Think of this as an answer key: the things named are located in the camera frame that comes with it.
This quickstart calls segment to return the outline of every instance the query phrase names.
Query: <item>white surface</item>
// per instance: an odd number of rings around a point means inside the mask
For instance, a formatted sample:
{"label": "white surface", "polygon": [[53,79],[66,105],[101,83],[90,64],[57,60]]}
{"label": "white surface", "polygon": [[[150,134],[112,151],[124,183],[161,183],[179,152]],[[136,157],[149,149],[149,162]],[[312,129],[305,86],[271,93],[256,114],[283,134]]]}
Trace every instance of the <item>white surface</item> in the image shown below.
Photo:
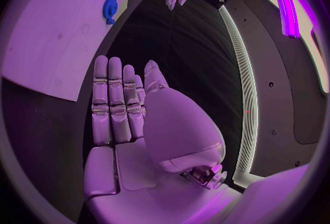
{"label": "white surface", "polygon": [[[278,8],[277,0],[269,0],[269,1]],[[313,28],[312,21],[309,18],[305,9],[300,4],[300,2],[298,0],[293,0],[293,2],[295,5],[297,17],[298,17],[300,37],[302,38],[304,44],[306,45],[306,47],[310,53],[310,56],[314,62],[322,90],[325,93],[329,93],[329,82],[328,82],[327,69],[322,60],[320,52],[318,51],[318,48],[317,48],[316,44],[314,43],[314,40],[311,36],[311,31]]]}
{"label": "white surface", "polygon": [[[117,0],[115,20],[128,0]],[[0,28],[2,74],[47,95],[76,101],[86,71],[111,25],[105,0],[12,0]]]}

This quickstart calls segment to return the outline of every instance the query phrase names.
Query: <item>ventilation grille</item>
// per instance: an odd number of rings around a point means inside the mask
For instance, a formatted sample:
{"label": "ventilation grille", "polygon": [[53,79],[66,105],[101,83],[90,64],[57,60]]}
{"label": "ventilation grille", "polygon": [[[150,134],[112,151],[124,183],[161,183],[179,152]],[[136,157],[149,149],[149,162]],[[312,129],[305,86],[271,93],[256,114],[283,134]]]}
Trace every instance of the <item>ventilation grille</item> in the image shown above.
{"label": "ventilation grille", "polygon": [[224,6],[219,9],[219,12],[232,39],[243,91],[243,129],[236,168],[249,172],[255,152],[258,131],[256,85],[248,53],[232,17]]}

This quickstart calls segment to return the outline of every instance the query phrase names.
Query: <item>purple light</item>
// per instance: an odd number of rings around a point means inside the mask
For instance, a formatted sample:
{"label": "purple light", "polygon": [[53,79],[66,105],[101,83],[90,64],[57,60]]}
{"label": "purple light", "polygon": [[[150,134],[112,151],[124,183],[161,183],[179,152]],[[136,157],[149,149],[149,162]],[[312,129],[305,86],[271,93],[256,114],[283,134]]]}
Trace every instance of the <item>purple light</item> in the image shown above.
{"label": "purple light", "polygon": [[299,24],[293,0],[277,0],[277,2],[280,12],[280,19],[282,21],[283,35],[299,38]]}

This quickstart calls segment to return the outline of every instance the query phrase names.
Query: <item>purple led strip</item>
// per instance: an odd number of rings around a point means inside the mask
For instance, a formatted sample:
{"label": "purple led strip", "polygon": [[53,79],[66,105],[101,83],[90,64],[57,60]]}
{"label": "purple led strip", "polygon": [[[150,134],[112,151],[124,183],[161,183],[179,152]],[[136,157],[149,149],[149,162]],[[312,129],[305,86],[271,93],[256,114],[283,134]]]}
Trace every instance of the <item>purple led strip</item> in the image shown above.
{"label": "purple led strip", "polygon": [[282,21],[282,33],[285,36],[299,38],[299,24],[293,0],[277,0]]}

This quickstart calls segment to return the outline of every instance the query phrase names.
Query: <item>blue object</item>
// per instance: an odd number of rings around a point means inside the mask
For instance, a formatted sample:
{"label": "blue object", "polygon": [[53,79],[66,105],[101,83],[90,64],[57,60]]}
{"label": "blue object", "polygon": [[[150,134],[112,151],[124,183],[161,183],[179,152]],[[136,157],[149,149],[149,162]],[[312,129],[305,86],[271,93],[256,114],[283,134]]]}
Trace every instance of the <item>blue object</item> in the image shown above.
{"label": "blue object", "polygon": [[118,4],[117,0],[106,0],[103,5],[103,16],[107,19],[108,25],[114,24],[115,20],[112,18],[117,12]]}

